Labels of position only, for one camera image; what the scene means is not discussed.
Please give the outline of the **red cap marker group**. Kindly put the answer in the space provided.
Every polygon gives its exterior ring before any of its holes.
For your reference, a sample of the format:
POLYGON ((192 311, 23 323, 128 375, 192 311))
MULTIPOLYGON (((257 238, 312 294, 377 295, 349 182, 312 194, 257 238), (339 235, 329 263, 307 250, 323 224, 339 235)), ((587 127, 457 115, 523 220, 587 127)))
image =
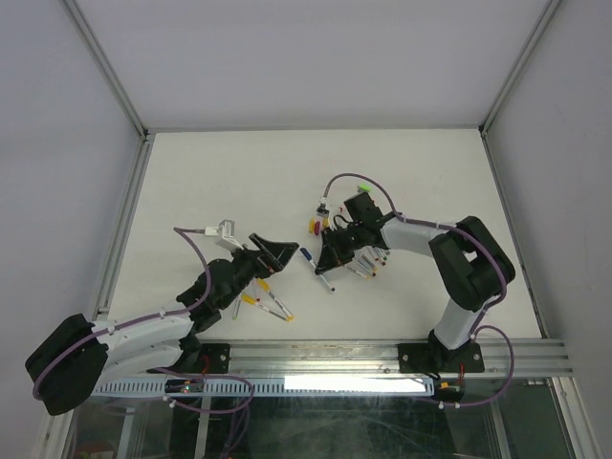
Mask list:
POLYGON ((377 266, 375 265, 375 263, 368 258, 367 256, 365 256, 364 254, 361 255, 361 259, 365 262, 365 264, 371 269, 371 271, 373 273, 375 273, 377 271, 377 266))

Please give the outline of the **green cap marker pen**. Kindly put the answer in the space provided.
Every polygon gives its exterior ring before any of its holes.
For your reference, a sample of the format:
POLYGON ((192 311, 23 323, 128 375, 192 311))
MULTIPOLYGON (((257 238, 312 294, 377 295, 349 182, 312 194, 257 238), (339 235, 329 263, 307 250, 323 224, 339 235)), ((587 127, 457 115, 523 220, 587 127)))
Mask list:
POLYGON ((232 311, 232 320, 238 319, 241 305, 242 305, 242 298, 238 296, 236 300, 234 301, 233 311, 232 311))

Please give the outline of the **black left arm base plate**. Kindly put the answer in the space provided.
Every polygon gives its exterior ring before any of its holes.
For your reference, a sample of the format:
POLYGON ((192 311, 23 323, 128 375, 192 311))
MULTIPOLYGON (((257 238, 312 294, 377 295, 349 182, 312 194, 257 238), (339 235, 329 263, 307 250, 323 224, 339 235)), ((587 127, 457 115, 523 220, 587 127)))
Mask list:
POLYGON ((180 373, 195 374, 207 370, 207 375, 229 373, 230 345, 222 342, 199 342, 187 347, 174 365, 180 373))

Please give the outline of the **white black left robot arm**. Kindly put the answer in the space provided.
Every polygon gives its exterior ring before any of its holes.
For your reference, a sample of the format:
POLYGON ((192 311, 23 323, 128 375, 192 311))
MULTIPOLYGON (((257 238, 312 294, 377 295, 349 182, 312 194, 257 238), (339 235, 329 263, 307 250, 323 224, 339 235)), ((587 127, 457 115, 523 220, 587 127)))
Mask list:
POLYGON ((233 223, 200 229, 230 257, 203 263, 194 283, 155 312, 119 320, 64 319, 26 359, 33 397, 52 415, 84 403, 101 385, 150 369, 189 371, 200 360, 196 336, 217 323, 223 311, 258 279, 282 272, 299 249, 253 233, 248 248, 233 235, 233 223))

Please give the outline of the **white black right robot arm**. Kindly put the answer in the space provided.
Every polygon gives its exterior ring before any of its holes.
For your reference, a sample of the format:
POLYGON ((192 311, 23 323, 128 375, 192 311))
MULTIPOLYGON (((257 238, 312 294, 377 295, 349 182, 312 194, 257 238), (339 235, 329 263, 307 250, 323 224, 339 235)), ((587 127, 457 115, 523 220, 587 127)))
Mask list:
POLYGON ((429 334, 427 357, 435 368, 449 370, 461 360, 461 347, 485 312, 505 297, 515 279, 514 264, 475 216, 446 225, 408 219, 396 210, 384 214, 367 192, 346 200, 344 208, 350 216, 347 223, 319 231, 316 273, 347 265, 367 247, 433 259, 449 300, 429 334))

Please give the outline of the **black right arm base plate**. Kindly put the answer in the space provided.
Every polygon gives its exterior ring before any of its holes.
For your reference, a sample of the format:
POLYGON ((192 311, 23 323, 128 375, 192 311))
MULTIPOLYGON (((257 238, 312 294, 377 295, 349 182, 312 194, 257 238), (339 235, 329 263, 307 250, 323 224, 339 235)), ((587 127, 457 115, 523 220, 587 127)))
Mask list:
POLYGON ((455 350, 428 341, 404 342, 397 345, 397 350, 399 370, 403 374, 485 372, 482 351, 475 342, 468 341, 455 350))

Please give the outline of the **aluminium frame rail front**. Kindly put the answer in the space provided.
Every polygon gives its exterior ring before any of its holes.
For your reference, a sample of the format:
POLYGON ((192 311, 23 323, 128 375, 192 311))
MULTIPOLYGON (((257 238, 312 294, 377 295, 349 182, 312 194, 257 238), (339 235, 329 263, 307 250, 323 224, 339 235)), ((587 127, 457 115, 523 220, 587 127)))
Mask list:
MULTIPOLYGON (((211 371, 244 378, 271 378, 293 374, 352 376, 413 375, 413 357, 423 340, 204 340, 213 346, 211 371)), ((437 372, 456 375, 464 369, 469 378, 521 379, 572 377, 572 364, 557 339, 478 338, 460 353, 457 363, 437 372)))

